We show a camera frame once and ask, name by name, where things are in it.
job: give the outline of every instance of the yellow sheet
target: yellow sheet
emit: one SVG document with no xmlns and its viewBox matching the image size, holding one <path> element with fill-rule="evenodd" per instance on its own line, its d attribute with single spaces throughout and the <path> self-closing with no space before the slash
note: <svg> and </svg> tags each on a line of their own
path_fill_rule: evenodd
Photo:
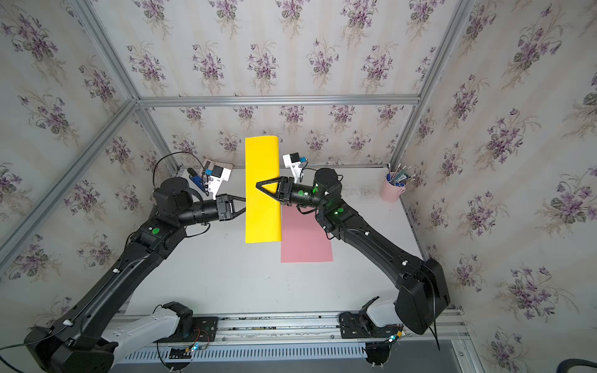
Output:
<svg viewBox="0 0 597 373">
<path fill-rule="evenodd" d="M 280 176 L 278 141 L 277 136 L 247 137 L 245 139 L 246 243 L 282 240 L 280 202 L 255 188 L 258 181 Z M 276 192 L 277 186 L 278 184 L 270 184 L 264 188 Z"/>
</svg>

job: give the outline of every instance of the cable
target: cable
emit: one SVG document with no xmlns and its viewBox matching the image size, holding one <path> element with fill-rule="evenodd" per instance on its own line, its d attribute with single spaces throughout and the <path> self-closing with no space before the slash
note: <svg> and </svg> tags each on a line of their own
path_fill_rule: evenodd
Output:
<svg viewBox="0 0 597 373">
<path fill-rule="evenodd" d="M 301 214 L 303 214 L 303 215 L 307 215 L 307 214 L 310 214 L 311 212 L 315 212 L 315 211 L 317 210 L 317 207 L 316 207 L 316 208 L 314 208 L 314 209 L 308 210 L 308 211 L 301 211 L 300 207 L 297 205 L 297 210 L 298 210 L 298 211 L 299 211 Z"/>
<path fill-rule="evenodd" d="M 164 158 L 167 158 L 167 157 L 169 157 L 169 156 L 171 156 L 171 155 L 175 155 L 175 154 L 179 154 L 179 153 L 186 153 L 186 154 L 190 154 L 190 155 L 192 155 L 192 156 L 193 156 L 193 157 L 194 157 L 194 158 L 197 160 L 197 162 L 199 162 L 199 164 L 200 164 L 200 166 L 201 166 L 201 170 L 205 171 L 205 168 L 203 167 L 203 163 L 201 163 L 201 161 L 199 160 L 199 158 L 197 158 L 197 156 L 196 156 L 196 155 L 194 155 L 194 154 L 193 154 L 193 153 L 191 153 L 191 152 L 174 152 L 174 153 L 166 154 L 165 156 L 163 156 L 162 158 L 160 158 L 160 159 L 159 159 L 159 161 L 157 161 L 157 162 L 156 162 L 155 166 L 153 166 L 153 173 L 152 173 L 152 178 L 151 178 L 151 180 L 152 180 L 152 183 L 153 183 L 153 188 L 154 188 L 154 189 L 155 189 L 155 170 L 156 170 L 156 169 L 158 169 L 158 165 L 159 165 L 159 163 L 160 163 L 160 162 L 162 162 L 162 160 L 163 160 Z"/>
<path fill-rule="evenodd" d="M 192 236 L 186 236 L 185 238 L 191 238 L 191 237 L 202 235 L 203 233 L 207 232 L 210 228 L 211 228 L 211 224 L 207 223 L 207 229 L 205 229 L 203 232 L 197 233 L 196 235 L 192 235 Z"/>
<path fill-rule="evenodd" d="M 135 232 L 132 232 L 130 235 L 128 235 L 127 240 L 125 241 L 125 244 L 124 244 L 125 248 L 126 248 L 126 246 L 128 244 L 128 240 L 131 238 L 131 236 L 134 233 Z M 112 275 L 112 277 L 110 277 L 110 279 L 101 287 L 101 289 L 99 289 L 96 292 L 96 294 L 89 300 L 89 302 L 87 302 L 87 304 L 83 308 L 81 308 L 81 310 L 75 315 L 75 317 L 72 318 L 72 320 L 75 320 L 77 317 L 79 317 L 79 315 L 87 308 L 87 306 L 89 306 L 91 304 L 91 302 L 98 296 L 98 294 L 100 292 L 102 292 L 102 290 L 104 290 L 104 287 L 106 287 L 107 284 L 111 283 L 111 281 L 112 281 L 112 279 L 114 278 L 115 275 L 117 275 L 117 273 L 114 273 Z M 79 329 L 82 328 L 82 321 L 83 320 L 81 320 L 81 323 L 79 324 Z M 44 337 L 44 338 L 42 338 L 40 340 L 36 340 L 36 341 L 33 341 L 33 342 L 28 342 L 28 343 L 19 343 L 19 344 L 13 344 L 13 345 L 10 345 L 10 346 L 0 347 L 0 351 L 6 350 L 6 349 L 12 349 L 12 348 L 15 348 L 15 347 L 28 346 L 28 345 L 34 344 L 34 343 L 39 343 L 41 341 L 47 340 L 47 339 L 49 339 L 51 337 L 54 337 L 55 335 L 57 335 L 57 334 L 61 333 L 63 330 L 65 330 L 67 327 L 68 327 L 68 325 L 65 325 L 64 328 L 62 328 L 61 330 L 59 330 L 59 331 L 57 331 L 57 332 L 55 332 L 53 334 L 50 333 L 49 335 L 47 335 L 46 337 Z M 0 356 L 0 361 L 2 361 L 7 367 L 9 367 L 10 369 L 12 369 L 13 371 L 18 372 L 18 373 L 24 373 L 23 371 L 21 371 L 21 370 L 15 368 L 15 367 L 13 367 L 12 365 L 10 365 L 6 360 L 4 360 L 2 358 L 2 356 Z"/>
</svg>

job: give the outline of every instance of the vent grille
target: vent grille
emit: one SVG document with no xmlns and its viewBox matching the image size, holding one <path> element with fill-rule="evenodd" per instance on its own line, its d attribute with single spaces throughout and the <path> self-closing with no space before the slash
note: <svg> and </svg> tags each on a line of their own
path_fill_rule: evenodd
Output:
<svg viewBox="0 0 597 373">
<path fill-rule="evenodd" d="M 168 359 L 170 348 L 172 347 L 160 347 L 159 349 L 159 354 L 164 362 L 353 359 L 367 356 L 365 344 L 358 342 L 209 346 L 206 350 L 195 351 L 189 359 Z M 144 347 L 122 359 L 119 364 L 154 362 L 159 362 L 155 346 Z"/>
</svg>

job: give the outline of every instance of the purple flower pattern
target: purple flower pattern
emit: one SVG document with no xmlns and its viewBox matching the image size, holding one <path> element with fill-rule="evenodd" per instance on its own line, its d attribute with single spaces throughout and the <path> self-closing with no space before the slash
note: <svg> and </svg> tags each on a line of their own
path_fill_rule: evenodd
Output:
<svg viewBox="0 0 597 373">
<path fill-rule="evenodd" d="M 439 0 L 440 5 L 444 3 L 445 0 Z M 429 17 L 437 6 L 438 0 L 410 0 L 408 2 L 408 7 L 413 11 L 410 20 L 407 21 L 407 34 L 413 33 L 411 41 L 423 35 L 423 32 L 427 30 Z"/>
<path fill-rule="evenodd" d="M 356 47 L 366 37 L 364 29 L 371 27 L 376 5 L 377 0 L 344 0 L 341 14 L 348 17 L 348 23 L 342 28 L 341 37 L 349 48 Z"/>
<path fill-rule="evenodd" d="M 319 157 L 321 149 L 328 142 L 328 138 L 325 134 L 319 133 L 318 130 L 310 130 L 309 137 L 305 138 L 304 141 L 309 145 L 309 155 Z"/>
<path fill-rule="evenodd" d="M 462 158 L 462 147 L 458 144 L 458 141 L 452 145 L 452 148 L 445 149 L 444 162 L 439 167 L 438 174 L 441 177 L 438 183 L 445 184 L 451 175 L 460 175 L 463 171 L 462 166 L 466 163 L 466 160 Z"/>
<path fill-rule="evenodd" d="M 489 351 L 488 361 L 490 365 L 500 366 L 509 372 L 526 372 L 531 370 L 527 364 L 527 352 L 522 348 L 522 336 L 520 334 L 506 334 L 499 328 L 494 334 L 494 340 L 487 342 Z"/>
<path fill-rule="evenodd" d="M 36 321 L 33 324 L 33 327 L 43 324 L 46 328 L 52 326 L 52 324 L 57 320 L 64 316 L 70 310 L 70 302 L 72 298 L 64 297 L 62 300 L 53 299 L 52 305 L 50 306 L 50 311 L 45 313 L 41 313 L 37 315 Z"/>
<path fill-rule="evenodd" d="M 408 205 L 408 212 L 410 213 L 410 216 L 413 219 L 413 223 L 417 227 L 421 225 L 421 209 L 418 205 L 418 201 L 415 201 L 414 204 Z"/>
<path fill-rule="evenodd" d="M 449 131 L 460 128 L 458 123 L 465 121 L 470 113 L 475 111 L 475 105 L 478 103 L 479 92 L 481 88 L 489 87 L 489 84 L 485 82 L 485 78 L 477 80 L 475 75 L 469 75 L 469 79 L 466 83 L 458 88 L 458 91 L 454 93 L 454 99 L 456 103 L 448 109 L 446 113 L 445 127 Z"/>
<path fill-rule="evenodd" d="M 328 83 L 332 64 L 340 59 L 335 47 L 337 45 L 328 45 L 325 39 L 321 42 L 315 39 L 313 51 L 307 55 L 309 63 L 313 66 L 313 72 L 311 73 L 313 75 L 313 84 L 319 84 L 320 88 Z"/>
<path fill-rule="evenodd" d="M 40 241 L 44 238 L 40 235 L 34 235 L 31 243 L 27 246 L 8 268 L 8 279 L 15 280 L 23 275 L 32 278 L 32 282 L 44 280 L 45 275 L 54 270 L 59 275 L 59 269 L 62 265 L 57 258 L 46 254 Z"/>
<path fill-rule="evenodd" d="M 96 231 L 91 241 L 81 243 L 81 249 L 76 253 L 85 260 L 85 268 L 99 266 L 106 269 L 114 263 L 116 254 L 108 247 L 107 238 L 106 235 L 98 235 Z"/>
<path fill-rule="evenodd" d="M 473 6 L 473 10 L 469 14 L 469 25 L 462 35 L 459 48 L 462 48 L 459 58 L 465 56 L 472 50 L 477 43 L 477 36 L 483 31 L 483 28 L 493 24 L 496 20 L 496 0 L 485 0 Z"/>
<path fill-rule="evenodd" d="M 394 138 L 391 139 L 387 143 L 386 149 L 387 149 L 388 154 L 392 154 L 394 152 L 394 149 L 396 149 L 396 143 L 398 142 L 398 137 L 400 137 L 400 134 L 394 135 Z"/>
<path fill-rule="evenodd" d="M 325 161 L 325 164 L 326 165 L 330 165 L 330 166 L 343 165 L 344 164 L 344 156 L 343 155 L 337 155 L 337 156 L 328 157 L 328 160 Z"/>
<path fill-rule="evenodd" d="M 475 166 L 479 165 L 480 169 L 489 167 L 495 171 L 496 161 L 503 164 L 509 155 L 516 156 L 518 148 L 522 145 L 522 135 L 527 127 L 541 128 L 541 125 L 535 121 L 536 118 L 536 116 L 521 118 L 520 111 L 512 109 L 507 120 L 505 117 L 498 119 L 496 124 L 487 130 L 491 140 L 482 143 L 475 151 L 475 154 L 478 154 Z"/>
<path fill-rule="evenodd" d="M 365 159 L 361 162 L 362 165 L 380 165 L 383 163 L 383 160 L 377 156 L 375 156 L 375 154 L 371 155 L 371 154 L 367 154 L 365 156 Z"/>
<path fill-rule="evenodd" d="M 239 2 L 243 0 L 208 0 L 210 5 L 217 9 L 218 23 L 220 24 L 220 31 L 228 29 L 230 32 L 230 39 L 238 34 L 239 26 L 236 24 L 236 10 Z"/>
<path fill-rule="evenodd" d="M 164 16 L 166 2 L 170 2 L 170 0 L 133 0 L 136 6 L 143 9 L 143 14 L 147 18 L 145 22 L 149 25 L 151 31 L 154 32 L 159 29 L 164 40 L 170 35 L 172 28 L 168 26 L 168 20 Z"/>
<path fill-rule="evenodd" d="M 87 180 L 81 180 L 64 199 L 64 204 L 70 208 L 73 215 L 83 210 L 85 219 L 90 223 L 93 223 L 94 220 L 103 221 L 106 215 L 105 201 L 99 200 L 100 192 L 95 190 L 93 185 L 94 183 Z"/>
<path fill-rule="evenodd" d="M 27 12 L 16 5 L 6 9 L 0 5 L 0 19 L 4 36 L 10 37 L 15 52 L 28 51 L 33 57 L 35 68 L 44 79 L 48 75 L 58 84 L 66 79 L 63 66 L 65 61 L 56 57 L 58 47 L 50 40 L 50 31 L 42 27 L 38 19 L 28 16 Z"/>
<path fill-rule="evenodd" d="M 195 157 L 191 154 L 197 155 L 197 146 L 195 143 L 190 139 L 190 134 L 183 132 L 180 135 L 172 135 L 172 148 L 179 152 L 187 152 L 190 154 L 182 154 L 182 158 L 185 160 L 186 164 L 194 164 L 196 162 Z"/>
<path fill-rule="evenodd" d="M 116 90 L 112 86 L 112 79 L 92 60 L 88 61 L 87 65 L 79 66 L 79 71 L 84 76 L 85 88 L 89 89 L 91 98 L 99 97 L 101 107 L 106 113 L 115 114 L 120 108 L 120 102 L 115 97 Z"/>
<path fill-rule="evenodd" d="M 330 111 L 330 116 L 334 119 L 330 122 L 330 128 L 334 133 L 342 133 L 348 128 L 348 123 L 352 122 L 352 116 L 355 114 L 355 107 L 352 105 L 334 105 Z"/>
<path fill-rule="evenodd" d="M 233 158 L 236 158 L 238 156 L 238 144 L 240 143 L 241 139 L 237 134 L 231 134 L 228 131 L 220 131 L 218 144 L 224 148 L 226 154 L 232 155 Z"/>
<path fill-rule="evenodd" d="M 561 299 L 568 308 L 572 306 L 578 312 L 578 307 L 571 299 L 572 293 L 552 286 L 552 275 L 545 267 L 535 271 L 521 266 L 516 270 L 510 269 L 510 273 L 514 283 L 508 280 L 501 281 L 496 299 L 501 301 L 503 308 L 512 312 L 517 320 L 522 313 L 526 320 L 537 317 L 543 318 L 547 323 L 549 316 L 555 315 Z"/>
<path fill-rule="evenodd" d="M 435 127 L 436 124 L 437 122 L 433 118 L 433 110 L 428 107 L 427 110 L 425 110 L 425 114 L 423 114 L 418 120 L 416 135 L 417 142 L 415 143 L 415 146 L 420 146 L 423 144 L 425 137 L 433 133 L 433 127 Z"/>
<path fill-rule="evenodd" d="M 64 114 L 64 101 L 60 97 L 54 97 L 51 94 L 39 95 L 35 91 L 27 91 L 31 96 L 31 100 L 35 102 L 32 104 L 33 109 L 29 106 L 29 98 L 18 96 L 21 105 L 29 111 L 29 124 L 35 125 L 43 129 L 49 129 L 51 133 L 56 135 L 55 140 L 61 140 L 65 146 L 70 146 L 72 143 L 75 147 L 79 146 L 79 128 L 66 120 Z"/>
<path fill-rule="evenodd" d="M 425 57 L 423 57 L 422 60 L 419 60 L 418 62 L 418 68 L 417 70 L 415 70 L 417 73 L 420 74 L 420 76 L 415 79 L 414 83 L 413 83 L 413 89 L 418 91 L 418 89 L 421 87 L 421 84 L 423 84 L 423 82 L 425 81 L 425 76 L 427 75 L 427 71 L 429 70 L 429 66 L 431 66 L 431 61 L 433 59 L 433 52 L 435 52 L 435 47 L 432 47 L 429 50 L 429 54 Z"/>
<path fill-rule="evenodd" d="M 296 133 L 302 127 L 299 123 L 303 121 L 304 106 L 282 106 L 280 115 L 284 117 L 282 126 L 288 131 L 288 134 Z"/>
<path fill-rule="evenodd" d="M 377 125 L 381 125 L 382 130 L 389 127 L 394 116 L 401 110 L 404 110 L 404 105 L 377 105 L 377 112 L 379 113 Z"/>
<path fill-rule="evenodd" d="M 413 192 L 416 192 L 419 187 L 427 185 L 427 165 L 424 161 L 421 161 L 418 165 L 413 168 L 413 182 L 409 185 L 412 186 Z"/>
<path fill-rule="evenodd" d="M 33 207 L 33 201 L 28 197 L 31 188 L 19 188 L 23 179 L 10 173 L 11 165 L 8 162 L 0 164 L 0 221 L 8 220 L 10 214 L 25 216 Z"/>
<path fill-rule="evenodd" d="M 259 109 L 258 106 L 235 106 L 232 108 L 238 113 L 238 120 L 244 128 L 253 127 L 253 113 Z"/>
<path fill-rule="evenodd" d="M 557 12 L 552 11 L 549 4 L 539 14 L 537 21 L 521 30 L 518 39 L 518 51 L 512 60 L 508 61 L 508 68 L 502 77 L 508 76 L 508 82 L 502 87 L 514 88 L 516 84 L 523 84 L 522 78 L 531 74 L 529 68 L 537 63 L 547 52 L 555 54 L 561 47 L 562 41 L 556 40 L 562 36 L 564 27 L 558 22 L 564 15 L 561 7 Z"/>
<path fill-rule="evenodd" d="M 590 83 L 591 87 L 595 86 L 595 90 L 597 90 L 597 73 L 593 75 Z M 563 135 L 562 138 L 571 136 L 584 138 L 589 132 L 593 135 L 597 135 L 597 93 L 588 93 L 583 98 L 582 104 L 578 104 L 575 101 L 573 104 L 573 112 L 564 118 L 564 122 L 566 121 L 571 121 L 574 129 Z"/>
<path fill-rule="evenodd" d="M 128 63 L 131 65 L 133 72 L 138 72 L 143 76 L 141 82 L 145 89 L 151 90 L 155 96 L 163 96 L 164 88 L 167 87 L 164 84 L 166 80 L 163 72 L 164 67 L 149 51 L 152 48 L 153 44 L 141 43 L 139 48 L 128 45 L 127 50 L 131 53 L 128 56 Z"/>
<path fill-rule="evenodd" d="M 211 95 L 217 95 L 220 93 L 222 88 L 222 80 L 224 74 L 222 69 L 224 65 L 221 62 L 221 58 L 216 55 L 214 51 L 218 43 L 207 42 L 204 47 L 199 44 L 193 45 L 193 50 L 196 54 L 193 54 L 193 70 L 199 71 L 201 75 L 201 85 L 210 91 Z"/>
<path fill-rule="evenodd" d="M 355 158 L 361 154 L 365 145 L 371 142 L 371 136 L 363 133 L 362 130 L 354 130 L 352 136 L 346 139 L 346 141 L 348 141 L 348 145 L 350 146 L 350 154 Z"/>
<path fill-rule="evenodd" d="M 561 174 L 560 178 L 564 180 L 560 181 L 556 188 L 561 194 L 559 198 L 552 198 L 549 203 L 543 200 L 543 208 L 535 215 L 542 215 L 549 221 L 537 228 L 543 229 L 550 236 L 557 233 L 563 237 L 563 227 L 572 233 L 572 224 L 585 223 L 587 219 L 597 220 L 597 205 L 592 205 L 597 195 L 593 194 L 593 190 L 587 185 L 594 182 L 587 180 L 592 177 L 597 177 L 597 166 L 589 168 L 582 176 Z"/>
<path fill-rule="evenodd" d="M 480 274 L 481 266 L 482 263 L 477 260 L 477 254 L 468 256 L 460 254 L 458 266 L 453 270 L 454 286 L 456 288 L 474 287 L 476 292 L 481 291 L 481 285 L 484 282 Z"/>
<path fill-rule="evenodd" d="M 283 142 L 284 142 L 284 139 L 282 138 L 282 134 L 280 134 L 280 133 L 276 133 L 276 132 L 274 132 L 274 131 L 272 131 L 272 130 L 263 130 L 263 131 L 261 132 L 261 136 L 277 136 L 278 140 L 279 140 L 281 143 L 283 143 Z"/>
<path fill-rule="evenodd" d="M 128 210 L 134 214 L 138 212 L 140 214 L 143 213 L 143 204 L 139 202 L 139 198 L 137 198 L 137 192 L 135 190 L 137 187 L 135 185 L 127 185 L 124 188 L 119 188 L 116 193 L 114 193 L 114 197 L 118 201 L 120 201 L 120 209 Z"/>
<path fill-rule="evenodd" d="M 473 233 L 481 237 L 483 233 L 491 234 L 491 229 L 496 226 L 498 214 L 502 217 L 510 216 L 506 211 L 506 205 L 494 202 L 494 196 L 487 191 L 483 196 L 475 195 L 469 201 L 469 212 L 461 213 L 458 218 L 460 224 L 458 229 L 463 236 L 473 239 Z"/>
<path fill-rule="evenodd" d="M 132 174 L 135 170 L 133 163 L 134 157 L 131 156 L 131 149 L 127 146 L 127 141 L 122 136 L 112 138 L 110 146 L 104 150 L 106 156 L 110 159 L 110 164 L 118 162 L 122 172 Z"/>
<path fill-rule="evenodd" d="M 299 35 L 300 29 L 300 12 L 303 10 L 303 5 L 305 2 L 310 2 L 311 0 L 276 0 L 276 5 L 278 8 L 282 9 L 282 19 L 280 22 L 282 23 L 284 30 L 290 30 L 290 38 L 292 39 L 295 35 Z"/>
<path fill-rule="evenodd" d="M 266 95 L 274 85 L 273 80 L 276 79 L 276 57 L 273 56 L 272 48 L 276 43 L 266 41 L 262 47 L 258 44 L 251 44 L 251 54 L 247 60 L 249 61 L 249 70 L 255 71 L 253 78 L 253 86 L 258 88 L 261 95 Z"/>
<path fill-rule="evenodd" d="M 189 125 L 197 129 L 203 128 L 204 123 L 201 119 L 203 110 L 205 110 L 205 106 L 179 107 L 179 111 L 184 114 Z"/>
<path fill-rule="evenodd" d="M 442 197 L 439 201 L 433 200 L 427 220 L 429 222 L 427 229 L 431 231 L 435 231 L 437 227 L 448 227 L 448 223 L 452 218 L 448 214 L 448 202 L 446 202 L 445 197 Z"/>
<path fill-rule="evenodd" d="M 393 69 L 390 49 L 396 45 L 390 42 L 384 48 L 380 48 L 379 45 L 371 47 L 374 55 L 369 54 L 361 68 L 361 70 L 367 72 L 367 77 L 361 81 L 361 88 L 365 89 L 365 93 L 374 94 L 381 87 L 381 81 L 387 79 L 389 70 Z"/>
</svg>

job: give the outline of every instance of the pink sheet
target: pink sheet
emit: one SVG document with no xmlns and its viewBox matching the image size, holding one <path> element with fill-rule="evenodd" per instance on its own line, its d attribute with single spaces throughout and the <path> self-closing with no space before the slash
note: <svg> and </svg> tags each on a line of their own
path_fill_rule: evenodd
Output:
<svg viewBox="0 0 597 373">
<path fill-rule="evenodd" d="M 282 206 L 282 263 L 334 261 L 332 243 L 315 221 L 296 206 Z"/>
</svg>

